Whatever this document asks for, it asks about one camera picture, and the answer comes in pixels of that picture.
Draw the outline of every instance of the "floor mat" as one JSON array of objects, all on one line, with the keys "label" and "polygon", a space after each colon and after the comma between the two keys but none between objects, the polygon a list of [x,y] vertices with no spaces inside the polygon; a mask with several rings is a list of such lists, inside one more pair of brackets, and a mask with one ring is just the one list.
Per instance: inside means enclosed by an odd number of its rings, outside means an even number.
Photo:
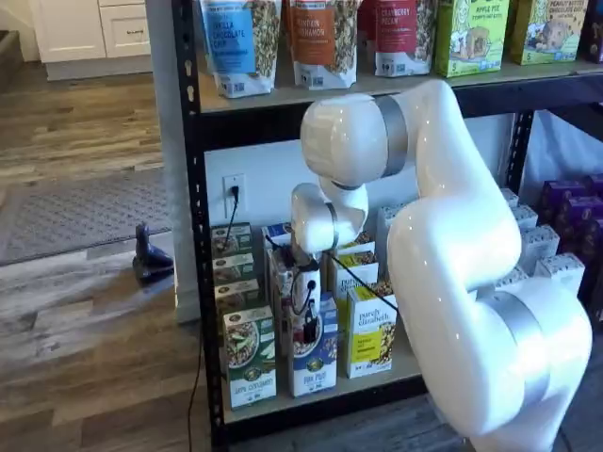
[{"label": "floor mat", "polygon": [[134,237],[146,221],[168,231],[163,171],[20,186],[0,209],[0,266]]}]

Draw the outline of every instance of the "baseboard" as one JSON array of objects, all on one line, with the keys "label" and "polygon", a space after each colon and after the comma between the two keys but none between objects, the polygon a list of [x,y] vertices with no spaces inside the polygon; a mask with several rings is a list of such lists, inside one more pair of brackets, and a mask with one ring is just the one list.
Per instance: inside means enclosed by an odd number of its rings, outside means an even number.
[{"label": "baseboard", "polygon": [[127,73],[150,73],[152,71],[153,64],[149,55],[46,63],[46,73],[51,82]]}]

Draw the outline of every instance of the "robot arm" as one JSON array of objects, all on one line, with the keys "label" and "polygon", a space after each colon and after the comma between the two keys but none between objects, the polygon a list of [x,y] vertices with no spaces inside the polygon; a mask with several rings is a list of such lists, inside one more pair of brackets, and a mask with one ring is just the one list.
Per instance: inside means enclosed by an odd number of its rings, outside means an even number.
[{"label": "robot arm", "polygon": [[[350,225],[349,236],[364,225],[366,214],[361,221],[353,214],[367,202],[334,201],[341,210],[329,215],[324,205],[340,195],[330,186],[361,187],[358,197],[366,198],[365,183],[416,162],[420,199],[400,211],[387,248],[423,378],[478,450],[546,450],[588,361],[590,324],[576,297],[550,280],[532,279],[477,302],[468,296],[512,270],[521,241],[448,84],[316,103],[304,117],[301,141],[323,188],[296,190],[298,199],[294,192],[294,235],[306,252],[332,247],[339,218]],[[299,207],[301,199],[321,211],[320,227],[311,209]]]}]

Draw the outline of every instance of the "cable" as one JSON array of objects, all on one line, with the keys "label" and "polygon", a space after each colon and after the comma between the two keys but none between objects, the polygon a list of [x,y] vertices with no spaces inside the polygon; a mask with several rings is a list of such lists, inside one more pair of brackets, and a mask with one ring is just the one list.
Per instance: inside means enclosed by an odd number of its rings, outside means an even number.
[{"label": "cable", "polygon": [[[230,238],[230,231],[233,227],[233,221],[235,220],[236,208],[238,207],[238,186],[232,186],[230,188],[231,193],[235,197],[235,206],[233,207],[233,214],[230,216],[230,222],[228,223],[228,230],[226,231],[226,238],[224,239],[224,244],[221,247],[221,250],[226,250],[228,246],[228,239]],[[203,312],[203,306],[201,304],[201,297],[199,297],[199,313]],[[201,362],[202,362],[202,352],[203,348],[201,346],[201,340],[203,337],[202,323],[201,319],[199,319],[199,350],[197,352],[197,372],[195,374],[195,384],[192,387],[192,391],[190,392],[190,400],[188,401],[188,410],[187,410],[187,434],[188,434],[188,452],[192,452],[192,435],[190,433],[190,415],[192,413],[192,405],[195,401],[195,395],[197,394],[197,385],[199,384],[199,376],[201,375]]]}]

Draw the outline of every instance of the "black cable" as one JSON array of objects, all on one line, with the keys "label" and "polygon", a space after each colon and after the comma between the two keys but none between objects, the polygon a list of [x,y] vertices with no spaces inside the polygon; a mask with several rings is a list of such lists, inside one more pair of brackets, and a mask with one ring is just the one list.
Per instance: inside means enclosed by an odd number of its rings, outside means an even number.
[{"label": "black cable", "polygon": [[[230,222],[228,223],[228,230],[226,231],[226,239],[224,240],[224,245],[221,247],[221,250],[226,250],[228,246],[228,239],[230,238],[230,231],[233,227],[233,221],[235,220],[236,208],[238,207],[238,186],[233,186],[230,189],[231,193],[235,197],[235,206],[233,207],[233,215],[230,216]],[[199,314],[203,312],[203,306],[201,303],[201,297],[199,297]],[[192,405],[195,401],[195,395],[197,394],[197,385],[199,384],[199,376],[201,375],[201,362],[202,362],[202,352],[203,348],[201,346],[201,341],[203,337],[202,323],[201,319],[199,319],[199,350],[197,352],[197,372],[195,374],[195,384],[192,387],[192,391],[190,392],[190,400],[188,401],[188,410],[187,410],[187,434],[188,434],[188,452],[192,452],[192,435],[190,433],[190,415],[192,413]]]},{"label": "black cable", "polygon": [[337,259],[335,256],[333,256],[333,254],[330,251],[324,251],[324,252],[327,254],[327,256],[329,256],[335,262],[337,262],[338,264],[340,264],[341,267],[344,270],[346,270],[348,273],[350,273],[350,276],[352,276],[356,280],[357,283],[359,283],[360,285],[362,285],[368,292],[370,292],[371,294],[373,294],[375,297],[377,297],[378,299],[380,299],[387,306],[389,306],[394,311],[396,311],[396,317],[399,317],[399,319],[402,320],[402,317],[399,314],[398,307],[396,305],[390,303],[389,301],[387,301],[386,299],[384,299],[381,295],[379,295],[377,292],[375,292],[373,289],[371,289],[368,284],[366,284],[364,281],[362,281],[360,278],[358,278],[356,275],[354,275],[354,273],[344,263],[342,263],[339,259]]}]

